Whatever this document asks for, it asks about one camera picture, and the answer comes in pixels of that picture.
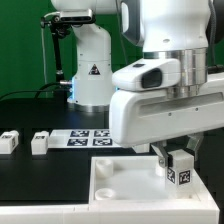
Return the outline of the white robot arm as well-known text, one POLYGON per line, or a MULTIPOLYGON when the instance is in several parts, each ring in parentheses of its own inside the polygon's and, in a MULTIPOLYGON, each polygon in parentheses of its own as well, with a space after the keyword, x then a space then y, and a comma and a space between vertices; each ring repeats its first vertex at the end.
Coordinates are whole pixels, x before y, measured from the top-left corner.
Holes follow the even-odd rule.
POLYGON ((224 0, 51 0, 60 25, 77 37, 78 70, 68 101, 91 112, 108 109, 112 140, 149 144, 163 166, 173 158, 164 141, 224 126, 224 72, 206 56, 224 0), (121 32, 141 59, 112 71, 110 36, 98 14, 121 15, 121 32))

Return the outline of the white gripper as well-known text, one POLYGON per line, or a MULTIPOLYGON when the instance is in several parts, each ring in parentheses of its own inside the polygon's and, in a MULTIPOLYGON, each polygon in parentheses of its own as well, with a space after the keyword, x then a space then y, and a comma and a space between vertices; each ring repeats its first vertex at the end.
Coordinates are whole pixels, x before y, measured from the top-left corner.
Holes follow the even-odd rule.
POLYGON ((140 59, 112 76, 111 138, 122 147, 153 143, 162 168, 169 156, 154 142, 191 134, 187 148, 197 153, 204 139, 198 132, 224 127, 224 72, 209 75, 197 95, 170 99, 167 90, 180 77, 177 59, 140 59))

